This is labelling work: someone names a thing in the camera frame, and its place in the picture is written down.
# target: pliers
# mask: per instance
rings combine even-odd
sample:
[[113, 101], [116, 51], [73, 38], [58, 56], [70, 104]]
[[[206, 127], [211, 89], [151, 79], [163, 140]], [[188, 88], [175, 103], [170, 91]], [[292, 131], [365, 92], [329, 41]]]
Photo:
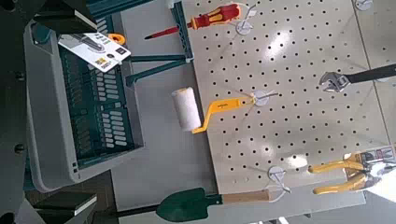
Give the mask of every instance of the pliers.
[[356, 170], [352, 177], [344, 184], [335, 186], [318, 187], [314, 189], [315, 194], [336, 193], [347, 190], [368, 189], [381, 181], [382, 176], [396, 167], [394, 161], [376, 161], [370, 163], [359, 163], [355, 161], [331, 161], [317, 166], [311, 166], [308, 171], [313, 174], [328, 172], [339, 168]]

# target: white pegboard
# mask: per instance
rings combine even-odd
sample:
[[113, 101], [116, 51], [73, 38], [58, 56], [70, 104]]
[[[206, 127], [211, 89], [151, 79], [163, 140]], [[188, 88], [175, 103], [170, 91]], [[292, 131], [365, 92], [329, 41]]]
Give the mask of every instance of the white pegboard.
[[[356, 10], [371, 68], [396, 63], [396, 1], [377, 0], [366, 11]], [[390, 141], [396, 144], [396, 77], [376, 82]]]
[[[186, 2], [187, 18], [227, 3]], [[341, 160], [348, 152], [387, 145], [372, 82], [343, 93], [318, 86], [326, 71], [368, 68], [350, 1], [262, 0], [249, 35], [231, 25], [190, 30], [195, 72], [206, 111], [210, 102], [255, 90], [276, 91], [264, 107], [216, 114], [207, 130], [220, 193], [264, 188], [267, 170], [287, 170], [295, 188], [344, 178], [341, 171], [307, 172], [310, 164]]]

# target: white paint roller cover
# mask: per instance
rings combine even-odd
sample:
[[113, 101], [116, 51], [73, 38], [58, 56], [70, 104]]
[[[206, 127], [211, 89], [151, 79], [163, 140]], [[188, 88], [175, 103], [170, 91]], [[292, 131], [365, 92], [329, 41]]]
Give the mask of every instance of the white paint roller cover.
[[191, 87], [180, 89], [172, 92], [172, 97], [181, 130], [188, 132], [201, 127], [194, 90]]

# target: hanging tool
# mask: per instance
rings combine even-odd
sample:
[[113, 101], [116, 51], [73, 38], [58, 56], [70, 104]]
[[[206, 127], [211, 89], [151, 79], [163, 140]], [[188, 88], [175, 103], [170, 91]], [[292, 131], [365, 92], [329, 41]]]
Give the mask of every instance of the hanging tool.
[[265, 93], [265, 91], [254, 91], [249, 97], [240, 97], [212, 102], [207, 108], [204, 125], [201, 127], [201, 119], [198, 113], [198, 105], [191, 87], [172, 92], [178, 121], [182, 131], [201, 133], [206, 131], [212, 114], [234, 110], [245, 105], [263, 106], [268, 103], [271, 96], [278, 93]]
[[395, 161], [374, 161], [359, 163], [356, 161], [332, 161], [323, 165], [312, 166], [308, 171], [313, 174], [320, 174], [339, 168], [348, 168], [358, 171], [349, 180], [340, 185], [319, 187], [314, 189], [315, 194], [336, 193], [346, 190], [368, 189], [381, 181], [386, 175], [396, 167]]
[[[218, 7], [214, 11], [197, 18], [191, 18], [191, 22], [187, 24], [187, 27], [198, 30], [199, 28], [210, 25], [226, 24], [229, 21], [238, 19], [240, 15], [241, 8], [237, 4], [230, 4], [228, 6]], [[176, 32], [178, 32], [178, 27], [175, 26], [159, 33], [148, 35], [145, 39], [152, 39], [162, 35], [170, 35]]]
[[116, 42], [119, 45], [124, 45], [126, 42], [126, 39], [123, 35], [119, 35], [119, 34], [109, 34], [108, 38], [113, 40], [114, 42]]
[[157, 215], [171, 222], [186, 222], [208, 217], [207, 207], [228, 203], [268, 202], [268, 190], [235, 194], [205, 195], [202, 188], [174, 193], [157, 208]]
[[324, 91], [341, 92], [350, 84], [377, 80], [385, 77], [396, 76], [396, 64], [379, 67], [376, 69], [360, 72], [354, 75], [343, 75], [335, 72], [327, 72], [319, 81], [319, 85], [329, 82]]
[[263, 97], [256, 97], [255, 95], [253, 95], [252, 97], [241, 97], [241, 98], [214, 101], [212, 102], [212, 104], [210, 104], [209, 108], [207, 109], [204, 125], [201, 128], [192, 130], [192, 133], [201, 133], [206, 131], [207, 125], [209, 124], [209, 120], [212, 114], [238, 109], [245, 105], [255, 105], [260, 100], [276, 95], [279, 95], [279, 93], [271, 93]]

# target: paint roller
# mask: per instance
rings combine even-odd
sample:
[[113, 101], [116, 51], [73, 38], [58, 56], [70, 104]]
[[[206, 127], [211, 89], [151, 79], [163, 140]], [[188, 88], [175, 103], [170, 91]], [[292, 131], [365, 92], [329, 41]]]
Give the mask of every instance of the paint roller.
[[278, 93], [266, 94], [264, 91], [254, 91], [250, 97], [240, 97], [212, 102], [206, 112], [204, 125], [201, 127], [201, 119], [198, 113], [198, 105], [195, 102], [194, 91], [191, 87], [172, 92], [175, 110], [181, 130], [184, 132], [201, 133], [206, 131], [212, 114], [234, 110], [245, 105], [265, 105], [270, 96]]

